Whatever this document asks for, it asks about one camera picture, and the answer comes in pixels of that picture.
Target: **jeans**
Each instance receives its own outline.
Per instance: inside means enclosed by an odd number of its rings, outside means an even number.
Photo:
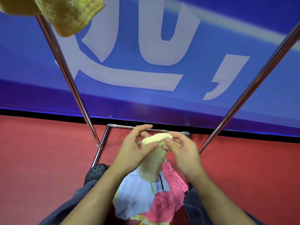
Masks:
[[[210,220],[201,200],[198,196],[196,189],[192,188],[183,200],[183,206],[187,214],[187,218],[192,225],[213,225]],[[257,225],[266,225],[259,221],[254,216],[245,212]]]
[[[69,213],[76,207],[76,205],[88,194],[94,187],[97,180],[90,181],[81,189],[76,190],[72,198],[58,207],[54,212],[43,219],[38,225],[59,225]]]

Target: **blue backdrop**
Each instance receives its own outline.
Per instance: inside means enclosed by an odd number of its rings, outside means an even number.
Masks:
[[[300,0],[105,1],[58,38],[89,114],[172,125],[215,128],[300,20]],[[1,108],[80,116],[54,61],[34,17],[0,13]],[[299,84],[297,42],[226,129],[300,136]]]

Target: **metal tube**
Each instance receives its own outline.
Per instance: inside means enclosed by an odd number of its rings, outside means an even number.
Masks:
[[[275,66],[281,61],[285,54],[292,48],[292,46],[300,38],[300,22],[290,31],[290,33],[285,37],[282,43],[278,46],[276,51],[269,58],[264,67],[258,72],[254,80],[249,84],[246,90],[238,98],[235,104],[231,107],[229,112],[225,115],[221,123],[212,132],[212,134],[206,139],[199,149],[199,153],[202,153],[212,139],[219,134],[219,132],[224,128],[224,126],[230,121],[230,119],[235,115],[235,113],[241,108],[241,106],[247,101],[247,99],[252,95],[252,93],[258,88],[258,86],[266,79],[269,73],[275,68]]]
[[[122,128],[122,129],[134,129],[134,126],[127,126],[127,125],[116,125],[116,124],[110,124],[111,127],[114,128]],[[160,132],[160,133],[167,133],[168,130],[157,130],[157,129],[146,129],[146,131],[149,132]],[[189,132],[182,132],[184,135],[188,136]]]
[[[96,133],[96,130],[92,124],[92,121],[88,115],[88,112],[84,106],[84,103],[80,97],[80,94],[78,92],[78,89],[76,87],[76,84],[73,80],[73,77],[71,75],[71,72],[69,70],[69,67],[66,63],[66,60],[64,58],[64,55],[62,53],[62,50],[60,49],[60,45],[52,31],[52,28],[50,26],[50,24],[47,22],[47,20],[45,19],[45,17],[43,15],[38,15],[36,16],[36,19],[46,37],[46,40],[54,54],[54,57],[57,61],[57,64],[58,66],[60,67],[61,71],[62,71],[62,74],[64,75],[65,79],[66,79],[66,82],[68,83],[69,85],[69,88],[77,102],[77,105],[79,106],[79,109],[86,121],[86,123],[88,124],[88,126],[90,127],[91,131],[92,131],[92,134],[93,134],[93,137],[95,138],[96,140],[96,143],[97,143],[97,146],[98,146],[98,149],[101,150],[102,149],[102,144],[98,138],[98,135]]]
[[[104,146],[104,144],[105,144],[105,141],[106,141],[106,139],[107,139],[107,136],[108,136],[108,132],[109,132],[109,131],[110,131],[110,124],[108,124],[107,127],[106,127],[106,130],[105,130],[104,135],[103,135],[102,140],[101,140],[101,145],[102,145],[102,147],[98,149],[98,151],[97,151],[97,153],[96,153],[96,155],[95,155],[95,158],[94,158],[94,160],[93,160],[93,163],[92,163],[91,168],[92,168],[93,166],[95,166],[95,165],[98,163],[100,154],[101,154],[101,152],[102,152],[102,150],[103,150],[103,146]]]

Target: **black baseboard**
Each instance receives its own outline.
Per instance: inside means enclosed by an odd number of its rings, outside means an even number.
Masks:
[[[18,111],[18,110],[9,110],[9,109],[0,109],[0,115],[38,118],[38,119],[46,119],[46,120],[54,120],[54,121],[66,121],[66,122],[74,122],[74,123],[85,123],[83,117]],[[136,125],[147,124],[146,122],[127,121],[127,120],[108,119],[108,118],[92,117],[91,120],[94,125],[118,124],[118,125],[136,126]],[[207,135],[211,134],[213,131],[213,129],[208,129],[208,128],[178,126],[178,125],[164,125],[164,124],[156,124],[156,123],[153,123],[153,128],[179,131],[179,132],[189,131],[190,133],[207,134]],[[252,133],[252,132],[239,132],[239,131],[231,131],[231,130],[222,130],[219,135],[244,138],[244,139],[253,139],[253,140],[300,143],[300,137],[294,137],[294,136],[278,136],[278,135],[269,135],[269,134]]]

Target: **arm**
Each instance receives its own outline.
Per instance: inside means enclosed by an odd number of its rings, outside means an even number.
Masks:
[[[179,169],[196,189],[213,225],[255,225],[243,210],[216,186],[204,171],[196,144],[180,132],[170,132],[173,140],[166,138],[166,150],[171,150]]]
[[[135,127],[125,138],[116,159],[91,191],[79,202],[60,225],[102,225],[105,222],[111,203],[123,178],[134,171],[142,160],[158,146],[157,142],[138,149],[141,140],[137,137],[150,136],[145,129],[152,125]]]

